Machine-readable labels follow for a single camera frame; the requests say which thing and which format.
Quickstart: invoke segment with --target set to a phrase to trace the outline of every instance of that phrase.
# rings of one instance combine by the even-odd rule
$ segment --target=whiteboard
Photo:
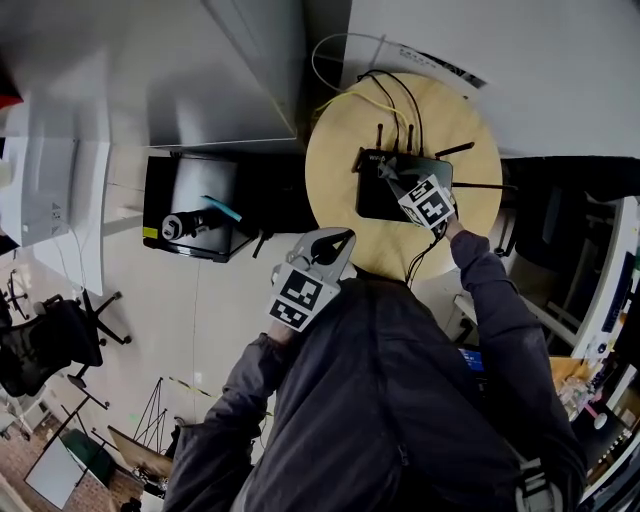
[[[43,498],[62,509],[82,477],[82,468],[56,437],[36,462],[25,482]]]

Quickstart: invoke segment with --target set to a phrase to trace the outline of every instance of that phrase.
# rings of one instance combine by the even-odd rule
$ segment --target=black cable
[[[453,197],[453,195],[451,196],[452,202],[453,202],[453,209],[456,213],[456,219],[459,217],[458,215],[458,203],[455,202],[455,198]],[[422,262],[424,261],[424,257],[426,256],[426,254],[433,249],[438,242],[440,242],[444,237],[445,234],[447,232],[447,228],[449,227],[449,222],[445,222],[444,225],[444,229],[442,230],[442,233],[440,234],[440,236],[436,236],[436,239],[431,242],[431,245],[429,245],[429,247],[427,247],[424,251],[422,251],[421,253],[418,253],[412,260],[411,263],[409,263],[409,270],[407,271],[407,274],[405,275],[405,284],[409,287],[409,289],[411,289],[411,287],[413,286],[413,280],[415,279],[415,277],[418,275],[418,270],[420,270],[420,265],[422,265]]]
[[[424,127],[422,126],[422,116],[420,115],[420,107],[418,107],[418,102],[416,101],[415,96],[411,93],[409,88],[406,85],[404,85],[404,82],[402,80],[400,80],[398,77],[396,77],[392,73],[389,73],[388,71],[384,71],[382,69],[370,69],[369,71],[367,71],[367,73],[382,73],[384,75],[388,75],[391,78],[393,78],[396,82],[398,82],[405,91],[407,91],[407,94],[413,100],[413,105],[416,107],[416,114],[418,114],[418,124],[420,125],[420,151],[418,152],[418,156],[424,156]]]
[[[416,275],[418,275],[418,270],[420,270],[420,265],[422,265],[422,262],[424,261],[424,257],[427,255],[429,251],[431,251],[431,249],[433,249],[436,245],[438,245],[438,243],[444,238],[444,234],[446,232],[447,230],[445,228],[442,231],[442,234],[439,237],[436,237],[436,239],[433,242],[431,242],[429,247],[427,247],[421,253],[418,253],[413,258],[413,260],[411,260],[411,263],[409,264],[409,271],[405,276],[405,283],[407,284],[409,289],[411,289],[411,287],[413,286],[413,280],[415,279]]]
[[[264,417],[264,425],[262,425],[262,428],[260,429],[260,446],[262,446],[263,450],[266,450],[266,448],[264,447],[264,442],[262,441],[262,433],[264,432],[265,428],[267,428],[267,416]]]
[[[483,183],[459,183],[456,181],[452,182],[451,186],[456,188],[492,188],[496,190],[518,190],[518,187],[515,187],[513,185],[485,185]]]
[[[373,81],[378,84],[378,87],[380,87],[380,89],[382,89],[382,92],[384,92],[387,95],[387,98],[389,98],[389,101],[391,102],[391,108],[393,108],[394,110],[396,109],[396,103],[395,101],[393,101],[393,98],[391,97],[391,94],[389,94],[389,91],[387,91],[382,84],[380,83],[380,81],[373,75],[370,74],[369,71],[367,71],[364,75],[360,75],[358,77],[358,82],[360,80],[362,80],[364,77],[370,77],[371,79],[373,79]],[[400,146],[400,123],[398,122],[398,114],[396,112],[393,113],[393,118],[396,120],[396,142],[393,145],[393,150],[394,151],[398,151],[398,147]]]

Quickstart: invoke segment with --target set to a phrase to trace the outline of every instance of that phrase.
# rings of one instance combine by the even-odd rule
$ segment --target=black router
[[[411,141],[411,133],[413,131],[411,128],[413,128],[413,125],[409,127],[409,141]],[[440,160],[440,158],[471,149],[475,145],[474,142],[469,142],[440,151],[435,154],[435,158],[426,158],[412,155],[410,143],[407,147],[408,153],[383,151],[380,149],[381,136],[382,125],[378,125],[377,148],[360,148],[356,159],[356,165],[353,170],[359,174],[356,212],[361,217],[369,219],[395,220],[398,222],[411,223],[411,220],[398,204],[398,189],[408,193],[418,183],[423,182],[431,175],[435,175],[438,183],[451,191],[453,166],[450,162]],[[397,175],[395,192],[381,171],[381,167],[389,163],[393,163]]]

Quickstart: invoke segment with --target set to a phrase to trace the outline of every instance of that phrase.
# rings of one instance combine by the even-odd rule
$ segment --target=white cable
[[[313,51],[311,52],[311,67],[313,68],[313,72],[316,74],[316,76],[318,77],[318,79],[327,87],[333,89],[334,91],[337,92],[344,92],[345,89],[340,89],[339,87],[336,87],[335,85],[331,85],[329,82],[327,82],[324,78],[322,78],[322,76],[320,75],[320,73],[318,72],[318,69],[316,68],[316,63],[315,63],[315,58],[316,58],[316,52],[318,51],[318,48],[320,48],[320,46],[325,42],[328,41],[329,39],[333,39],[334,37],[349,37],[349,36],[356,36],[356,37],[364,37],[366,39],[374,39],[376,41],[382,42],[382,43],[387,43],[390,44],[391,46],[399,46],[401,48],[409,48],[410,50],[413,50],[417,53],[420,53],[418,50],[416,50],[415,48],[411,48],[411,46],[407,46],[406,44],[401,44],[401,43],[396,43],[395,41],[389,41],[388,39],[385,39],[383,37],[377,37],[377,36],[371,36],[369,34],[359,34],[358,32],[338,32],[336,34],[331,34],[330,36],[325,37],[324,39],[321,39],[318,44],[316,44],[316,46],[314,47]]]
[[[82,286],[82,288],[80,289],[80,293],[82,293],[82,291],[85,290],[87,287],[87,278],[84,272],[84,265],[82,263],[82,249],[80,249],[80,241],[78,240],[78,235],[76,234],[75,230],[71,227],[70,224],[68,224],[63,220],[61,220],[60,222],[69,228],[69,231],[71,232],[74,240],[76,241],[76,247],[78,248],[78,263],[80,264],[80,278],[81,278],[81,286]],[[60,245],[58,244],[57,237],[53,238],[53,243],[58,249],[58,254],[60,254],[60,261],[62,262],[62,270],[64,272],[64,275],[67,278],[67,280],[71,283],[71,286],[73,286],[73,280],[69,277],[69,273],[67,272],[67,266],[65,265],[64,256],[62,255],[62,249],[60,249]]]

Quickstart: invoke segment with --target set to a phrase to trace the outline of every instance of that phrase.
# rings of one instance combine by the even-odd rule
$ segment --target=white wall
[[[349,31],[384,34],[488,82],[477,108],[505,155],[640,157],[632,0],[353,0]],[[374,48],[349,38],[343,80]]]

